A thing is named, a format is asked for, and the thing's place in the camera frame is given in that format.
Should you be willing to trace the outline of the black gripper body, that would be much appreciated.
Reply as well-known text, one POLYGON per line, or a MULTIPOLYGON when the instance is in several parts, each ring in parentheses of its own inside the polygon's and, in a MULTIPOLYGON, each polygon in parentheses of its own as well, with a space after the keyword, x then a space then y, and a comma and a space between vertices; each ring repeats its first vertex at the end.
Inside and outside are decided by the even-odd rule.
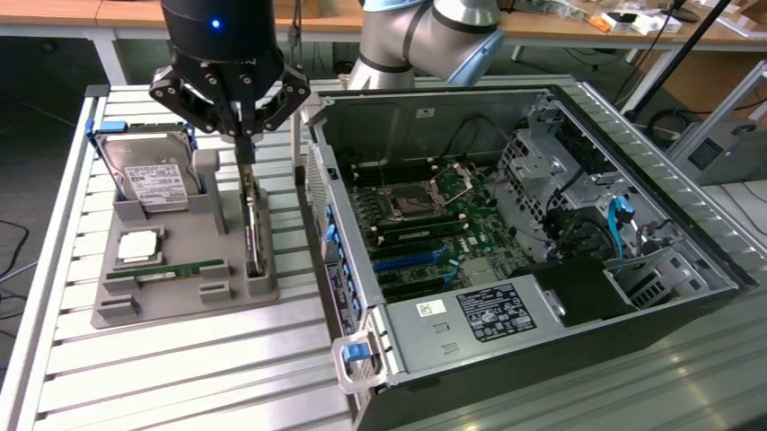
POLYGON ((284 66, 273 3, 162 1, 160 8, 170 36, 170 66, 194 81, 205 70, 216 69, 236 105, 242 134, 242 68, 284 66))

